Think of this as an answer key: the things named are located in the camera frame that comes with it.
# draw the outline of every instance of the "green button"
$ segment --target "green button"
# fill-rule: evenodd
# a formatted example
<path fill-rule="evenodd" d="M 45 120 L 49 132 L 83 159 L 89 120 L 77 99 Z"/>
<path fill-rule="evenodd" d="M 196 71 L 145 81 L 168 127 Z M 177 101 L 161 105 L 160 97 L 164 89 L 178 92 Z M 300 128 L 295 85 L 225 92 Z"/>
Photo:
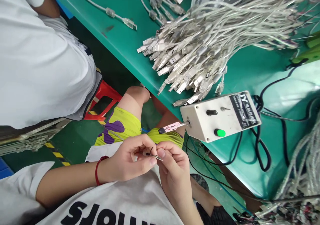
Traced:
<path fill-rule="evenodd" d="M 226 132 L 222 129 L 216 129 L 214 131 L 214 133 L 216 134 L 216 136 L 218 137 L 225 137 L 226 136 Z"/>

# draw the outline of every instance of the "bundle of usb cables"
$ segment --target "bundle of usb cables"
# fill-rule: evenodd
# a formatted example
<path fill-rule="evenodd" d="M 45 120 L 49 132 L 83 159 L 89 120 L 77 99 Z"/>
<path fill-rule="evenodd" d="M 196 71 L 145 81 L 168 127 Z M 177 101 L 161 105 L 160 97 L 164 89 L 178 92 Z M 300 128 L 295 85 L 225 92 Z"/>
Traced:
<path fill-rule="evenodd" d="M 286 177 L 278 189 L 275 200 L 303 198 L 320 194 L 320 113 L 312 131 L 298 143 Z M 320 223 L 320 198 L 275 202 L 262 207 L 252 221 L 258 224 Z"/>
<path fill-rule="evenodd" d="M 186 12 L 179 5 L 182 0 L 149 0 L 149 8 L 143 0 L 140 0 L 146 11 L 149 13 L 149 17 L 157 21 L 159 25 L 164 25 L 167 21 L 174 20 L 171 13 L 182 15 Z"/>
<path fill-rule="evenodd" d="M 179 94 L 194 92 L 174 106 L 201 101 L 219 81 L 216 95 L 221 94 L 227 62 L 239 49 L 250 45 L 267 50 L 296 49 L 298 44 L 290 37 L 305 24 L 296 10 L 302 1 L 209 1 L 195 5 L 143 41 L 137 51 L 150 56 L 159 76 L 168 74 L 159 94 L 166 87 Z"/>

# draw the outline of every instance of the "purple pattern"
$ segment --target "purple pattern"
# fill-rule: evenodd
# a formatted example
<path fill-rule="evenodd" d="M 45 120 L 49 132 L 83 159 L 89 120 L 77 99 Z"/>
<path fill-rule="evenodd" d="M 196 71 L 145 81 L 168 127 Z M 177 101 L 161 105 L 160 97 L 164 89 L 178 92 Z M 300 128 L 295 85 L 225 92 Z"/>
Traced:
<path fill-rule="evenodd" d="M 114 139 L 109 135 L 109 133 L 108 133 L 108 130 L 111 130 L 111 131 L 113 131 L 113 132 L 124 132 L 124 126 L 123 126 L 123 124 L 122 124 L 122 122 L 120 122 L 120 121 L 115 121 L 115 122 L 113 122 L 113 123 L 110 123 L 109 121 L 110 121 L 110 118 L 112 117 L 112 115 L 113 115 L 113 112 L 112 112 L 112 114 L 110 115 L 110 117 L 109 117 L 109 119 L 108 119 L 108 121 L 107 121 L 107 123 L 106 123 L 106 125 L 104 125 L 104 127 L 106 128 L 104 131 L 103 131 L 103 134 L 104 134 L 104 142 L 106 143 L 106 144 L 112 144 L 112 143 L 114 143 Z"/>

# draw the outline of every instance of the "yellow and black hazard tape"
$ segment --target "yellow and black hazard tape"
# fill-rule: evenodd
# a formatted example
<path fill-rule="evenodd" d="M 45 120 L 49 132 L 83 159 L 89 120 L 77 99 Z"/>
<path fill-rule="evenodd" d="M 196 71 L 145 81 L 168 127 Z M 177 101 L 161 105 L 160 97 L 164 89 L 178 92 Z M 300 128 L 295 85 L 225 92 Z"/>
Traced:
<path fill-rule="evenodd" d="M 92 115 L 97 115 L 96 112 L 94 111 L 89 111 L 90 114 Z M 101 125 L 106 125 L 104 121 L 98 121 Z M 62 156 L 61 153 L 51 144 L 51 143 L 45 143 L 46 147 L 51 150 L 51 152 L 61 161 L 61 163 L 64 166 L 70 166 L 71 164 L 67 162 L 67 160 Z"/>
<path fill-rule="evenodd" d="M 71 165 L 69 162 L 67 162 L 67 160 L 62 156 L 62 154 L 59 153 L 59 151 L 51 143 L 45 143 L 45 145 L 61 161 L 61 163 L 64 166 L 70 166 Z"/>
<path fill-rule="evenodd" d="M 94 112 L 94 111 L 89 111 L 89 113 L 90 113 L 91 115 L 97 115 L 97 113 Z M 101 125 L 106 125 L 105 121 L 98 121 L 98 123 L 100 123 Z"/>

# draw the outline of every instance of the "yellow shorts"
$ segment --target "yellow shorts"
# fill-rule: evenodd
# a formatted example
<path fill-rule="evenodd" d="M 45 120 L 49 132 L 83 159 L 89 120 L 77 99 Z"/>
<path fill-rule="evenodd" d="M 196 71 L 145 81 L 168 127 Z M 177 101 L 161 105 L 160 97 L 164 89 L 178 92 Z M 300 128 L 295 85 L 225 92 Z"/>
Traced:
<path fill-rule="evenodd" d="M 139 119 L 119 107 L 115 107 L 104 127 L 104 131 L 97 137 L 94 144 L 95 146 L 121 142 L 128 137 L 134 137 L 141 134 L 141 122 Z M 148 136 L 155 144 L 158 144 L 161 141 L 171 141 L 182 148 L 184 139 L 179 133 L 171 131 L 159 134 L 158 130 L 159 128 L 153 128 L 148 132 Z"/>

